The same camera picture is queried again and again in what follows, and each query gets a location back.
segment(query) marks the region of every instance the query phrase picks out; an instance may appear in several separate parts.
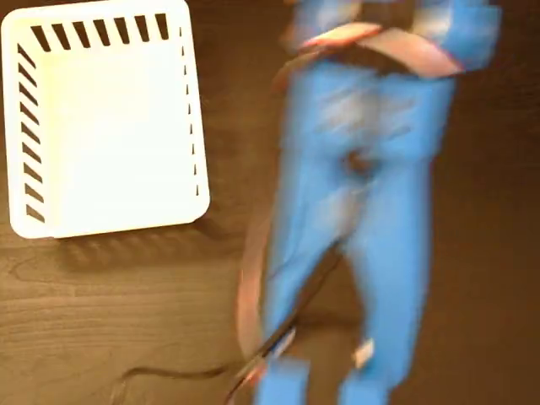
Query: basket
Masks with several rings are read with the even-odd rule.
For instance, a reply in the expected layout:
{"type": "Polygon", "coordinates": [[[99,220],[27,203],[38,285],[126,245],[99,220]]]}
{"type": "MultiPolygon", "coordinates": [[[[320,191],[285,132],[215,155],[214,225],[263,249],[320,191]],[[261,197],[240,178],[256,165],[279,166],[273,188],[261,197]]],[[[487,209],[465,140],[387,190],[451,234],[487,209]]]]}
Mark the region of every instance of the basket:
{"type": "Polygon", "coordinates": [[[2,24],[9,212],[24,238],[191,223],[210,202],[189,8],[110,0],[2,24]]]}

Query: black wire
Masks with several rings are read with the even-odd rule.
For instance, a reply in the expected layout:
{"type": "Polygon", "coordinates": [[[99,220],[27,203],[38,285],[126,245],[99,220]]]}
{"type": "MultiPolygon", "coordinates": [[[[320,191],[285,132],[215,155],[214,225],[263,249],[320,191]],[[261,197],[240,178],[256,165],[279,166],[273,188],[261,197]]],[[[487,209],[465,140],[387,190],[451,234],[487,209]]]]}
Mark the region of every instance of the black wire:
{"type": "Polygon", "coordinates": [[[295,326],[300,312],[312,301],[324,285],[327,276],[338,266],[341,260],[342,258],[339,256],[331,266],[322,271],[322,275],[316,281],[316,285],[313,288],[305,289],[305,298],[300,300],[299,304],[293,309],[292,313],[283,322],[282,326],[256,351],[251,359],[246,362],[230,362],[212,369],[200,371],[176,371],[147,366],[134,367],[127,370],[116,380],[111,393],[110,405],[122,405],[124,403],[126,400],[128,383],[137,376],[155,376],[171,380],[209,380],[222,376],[234,369],[240,369],[235,373],[232,387],[227,392],[225,403],[228,403],[238,389],[243,386],[246,377],[251,370],[257,366],[257,363],[263,361],[281,342],[281,339],[295,326]]]}

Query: dark wood surface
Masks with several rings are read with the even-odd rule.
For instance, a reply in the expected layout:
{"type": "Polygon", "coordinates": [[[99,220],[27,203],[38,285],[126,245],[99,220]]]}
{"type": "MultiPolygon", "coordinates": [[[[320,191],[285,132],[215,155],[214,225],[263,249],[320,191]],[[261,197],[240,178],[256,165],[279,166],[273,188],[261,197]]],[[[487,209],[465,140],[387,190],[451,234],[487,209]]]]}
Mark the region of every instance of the dark wood surface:
{"type": "MultiPolygon", "coordinates": [[[[3,16],[53,3],[0,8],[3,16]]],[[[395,404],[537,400],[540,8],[503,4],[497,57],[460,79],[435,163],[432,285],[413,372],[395,404]]],[[[201,370],[240,357],[237,271],[253,202],[274,184],[283,100],[268,86],[286,57],[277,38],[289,11],[278,0],[190,5],[212,207],[189,226],[23,240],[9,225],[0,159],[1,405],[106,405],[114,379],[134,365],[201,370]]],[[[355,342],[358,299],[346,270],[310,308],[313,322],[294,348],[314,356],[315,405],[335,403],[355,342]],[[351,326],[316,322],[328,313],[351,326]]],[[[227,381],[141,378],[127,404],[218,404],[227,381]]]]}

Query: white plastic basket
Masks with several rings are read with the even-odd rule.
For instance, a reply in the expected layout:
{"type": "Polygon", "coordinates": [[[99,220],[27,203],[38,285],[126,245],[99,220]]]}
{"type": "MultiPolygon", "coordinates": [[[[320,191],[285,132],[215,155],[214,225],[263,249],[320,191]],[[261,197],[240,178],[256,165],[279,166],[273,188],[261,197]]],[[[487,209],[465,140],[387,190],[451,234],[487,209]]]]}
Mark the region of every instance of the white plastic basket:
{"type": "Polygon", "coordinates": [[[17,234],[62,238],[185,224],[206,212],[203,124],[183,1],[16,10],[2,24],[2,53],[17,234]]]}

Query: black cable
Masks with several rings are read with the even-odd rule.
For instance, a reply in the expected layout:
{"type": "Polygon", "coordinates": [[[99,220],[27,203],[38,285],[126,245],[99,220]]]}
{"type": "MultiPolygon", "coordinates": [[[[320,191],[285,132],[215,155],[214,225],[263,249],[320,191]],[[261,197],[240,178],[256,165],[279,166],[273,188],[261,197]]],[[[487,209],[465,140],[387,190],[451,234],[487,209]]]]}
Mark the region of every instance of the black cable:
{"type": "Polygon", "coordinates": [[[127,370],[120,378],[118,378],[113,386],[111,393],[110,405],[122,405],[126,399],[128,382],[137,376],[155,376],[159,378],[168,378],[172,380],[208,380],[219,377],[234,369],[240,369],[235,373],[233,384],[225,396],[225,404],[230,403],[230,399],[234,397],[239,388],[247,381],[250,373],[254,370],[259,362],[265,361],[265,358],[279,345],[282,339],[296,325],[300,312],[312,301],[315,295],[322,288],[327,276],[338,266],[342,258],[339,256],[331,266],[328,266],[322,271],[319,279],[316,280],[316,285],[313,288],[303,289],[305,298],[299,300],[299,304],[293,309],[292,313],[283,322],[281,327],[256,351],[251,359],[246,362],[230,362],[222,364],[208,370],[201,371],[176,371],[167,370],[156,367],[138,366],[127,370]]]}

